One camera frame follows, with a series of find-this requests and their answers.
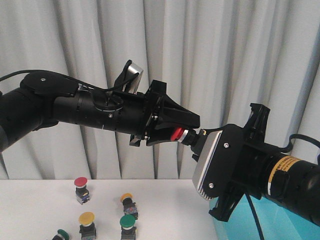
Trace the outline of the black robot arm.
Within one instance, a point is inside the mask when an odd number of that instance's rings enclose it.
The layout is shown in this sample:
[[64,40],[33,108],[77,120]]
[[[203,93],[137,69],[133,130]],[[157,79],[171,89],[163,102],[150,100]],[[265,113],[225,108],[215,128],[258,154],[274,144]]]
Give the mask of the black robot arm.
[[124,70],[112,88],[102,89],[51,71],[33,71],[0,97],[0,149],[60,122],[124,133],[138,147],[181,142],[195,134],[200,117],[174,102],[167,86],[154,80],[146,93],[134,92],[139,73]]
[[262,197],[320,224],[320,166],[290,156],[293,148],[265,143],[270,109],[251,103],[251,115],[242,128],[241,150],[232,163],[226,188],[209,214],[227,222],[243,195]]

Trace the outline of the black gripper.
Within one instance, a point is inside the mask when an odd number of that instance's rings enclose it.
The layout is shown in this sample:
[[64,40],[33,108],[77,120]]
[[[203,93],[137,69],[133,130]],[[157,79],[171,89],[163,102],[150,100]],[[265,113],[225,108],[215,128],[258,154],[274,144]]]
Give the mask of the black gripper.
[[262,187],[259,186],[259,174],[267,160],[265,134],[270,109],[262,104],[251,103],[250,117],[243,127],[243,145],[239,153],[232,180],[227,189],[218,197],[216,205],[209,211],[215,219],[227,222],[235,207],[245,196],[262,197]]
[[200,116],[173,101],[166,93],[165,82],[151,82],[143,97],[137,132],[130,136],[130,146],[139,147],[143,140],[148,147],[171,142],[176,127],[200,127]]

